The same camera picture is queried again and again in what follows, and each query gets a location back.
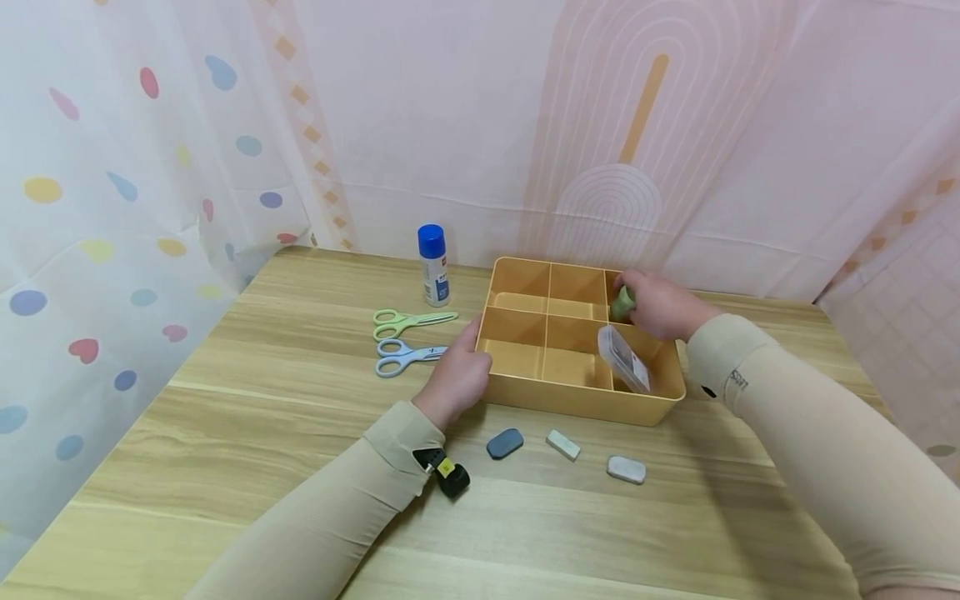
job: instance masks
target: person's left hand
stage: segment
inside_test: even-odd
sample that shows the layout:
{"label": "person's left hand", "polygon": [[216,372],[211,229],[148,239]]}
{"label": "person's left hand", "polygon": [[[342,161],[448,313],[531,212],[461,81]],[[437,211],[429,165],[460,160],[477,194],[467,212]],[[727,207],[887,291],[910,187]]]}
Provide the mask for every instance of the person's left hand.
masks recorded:
{"label": "person's left hand", "polygon": [[478,316],[453,340],[412,400],[441,431],[476,404],[487,389],[493,359],[486,352],[473,351],[479,333]]}

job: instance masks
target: beige arm sleeve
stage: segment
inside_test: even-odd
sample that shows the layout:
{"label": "beige arm sleeve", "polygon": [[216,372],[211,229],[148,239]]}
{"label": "beige arm sleeve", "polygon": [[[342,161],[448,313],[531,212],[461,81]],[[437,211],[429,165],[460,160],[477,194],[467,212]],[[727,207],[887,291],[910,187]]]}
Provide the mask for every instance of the beige arm sleeve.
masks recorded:
{"label": "beige arm sleeve", "polygon": [[687,355],[691,376],[754,430],[862,594],[956,597],[916,588],[960,590],[960,489],[894,425],[741,317],[707,322]]}
{"label": "beige arm sleeve", "polygon": [[411,452],[444,434],[400,402],[363,438],[277,502],[204,574],[188,598],[336,598],[387,523],[420,495]]}

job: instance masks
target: hand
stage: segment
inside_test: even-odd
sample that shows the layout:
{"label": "hand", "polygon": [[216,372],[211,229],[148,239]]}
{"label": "hand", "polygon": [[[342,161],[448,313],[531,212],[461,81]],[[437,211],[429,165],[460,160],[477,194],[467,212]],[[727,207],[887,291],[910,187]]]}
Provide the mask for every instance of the hand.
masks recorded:
{"label": "hand", "polygon": [[624,285],[636,300],[630,320],[661,340],[689,342],[702,324],[723,313],[663,276],[624,271],[614,286],[619,290]]}
{"label": "hand", "polygon": [[487,389],[493,359],[486,352],[473,351],[479,333],[478,316],[453,340],[412,400],[441,431],[476,404]]}

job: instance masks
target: green object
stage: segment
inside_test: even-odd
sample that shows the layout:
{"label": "green object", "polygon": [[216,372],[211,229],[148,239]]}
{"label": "green object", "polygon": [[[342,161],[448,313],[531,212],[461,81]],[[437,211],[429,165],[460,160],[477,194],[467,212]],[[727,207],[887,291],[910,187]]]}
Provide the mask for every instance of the green object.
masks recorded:
{"label": "green object", "polygon": [[636,308],[634,295],[626,285],[620,288],[620,295],[610,305],[610,320],[626,323],[630,320],[630,311]]}
{"label": "green object", "polygon": [[404,315],[393,308],[384,308],[373,313],[373,338],[377,342],[398,338],[407,327],[420,327],[453,321],[457,313],[427,313],[425,315]]}

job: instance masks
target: orange plastic organizer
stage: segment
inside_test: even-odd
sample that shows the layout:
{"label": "orange plastic organizer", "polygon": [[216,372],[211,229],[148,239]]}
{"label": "orange plastic organizer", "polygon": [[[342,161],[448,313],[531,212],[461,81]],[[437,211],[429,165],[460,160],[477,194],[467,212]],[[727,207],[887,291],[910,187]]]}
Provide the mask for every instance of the orange plastic organizer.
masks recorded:
{"label": "orange plastic organizer", "polygon": [[613,324],[650,371],[635,394],[600,357],[616,271],[504,256],[493,277],[477,349],[493,357],[484,399],[493,404],[614,420],[659,423],[686,396],[675,342]]}

